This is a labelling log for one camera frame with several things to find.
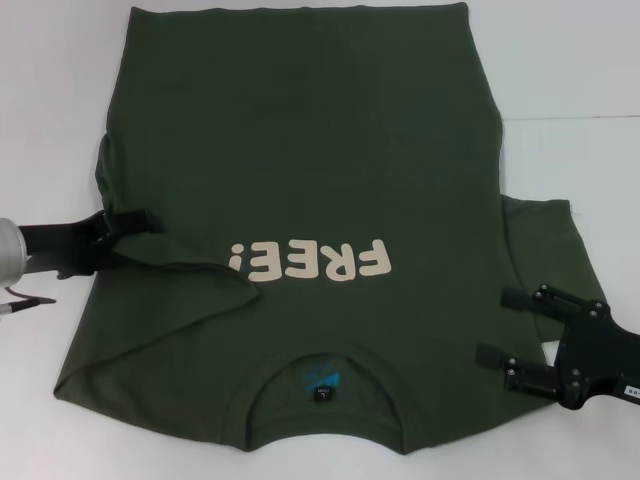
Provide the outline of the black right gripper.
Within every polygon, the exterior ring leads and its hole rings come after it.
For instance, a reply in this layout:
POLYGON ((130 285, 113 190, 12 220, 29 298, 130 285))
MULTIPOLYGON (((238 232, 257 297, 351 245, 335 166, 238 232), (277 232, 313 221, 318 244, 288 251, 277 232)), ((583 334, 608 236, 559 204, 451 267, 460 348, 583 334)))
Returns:
POLYGON ((506 390, 557 401, 570 410, 595 396, 640 406, 640 335, 620 327, 606 302, 541 284, 533 293, 505 288, 500 304, 565 325, 554 367, 519 360, 489 344, 477 346, 476 363, 501 371, 506 390))

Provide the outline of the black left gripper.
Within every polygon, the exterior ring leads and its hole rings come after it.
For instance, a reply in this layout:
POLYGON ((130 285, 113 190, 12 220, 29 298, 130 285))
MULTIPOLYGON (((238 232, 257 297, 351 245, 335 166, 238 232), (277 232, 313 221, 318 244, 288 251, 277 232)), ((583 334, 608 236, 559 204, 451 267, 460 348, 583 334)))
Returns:
POLYGON ((19 226, 26 244, 26 274, 56 271, 61 280, 91 276, 114 266, 114 236, 158 233, 161 223, 147 209, 98 212, 84 220, 19 226))

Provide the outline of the dark green FREE t-shirt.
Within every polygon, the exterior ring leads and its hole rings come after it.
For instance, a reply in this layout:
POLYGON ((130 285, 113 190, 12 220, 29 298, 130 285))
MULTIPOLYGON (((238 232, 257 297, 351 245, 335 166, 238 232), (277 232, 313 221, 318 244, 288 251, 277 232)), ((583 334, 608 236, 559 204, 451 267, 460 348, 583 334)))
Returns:
POLYGON ((96 182, 161 229, 96 275, 55 397, 243 451, 545 408, 475 361, 560 337, 501 292, 601 289, 567 201, 502 195, 502 138, 463 3, 133 9, 96 182))

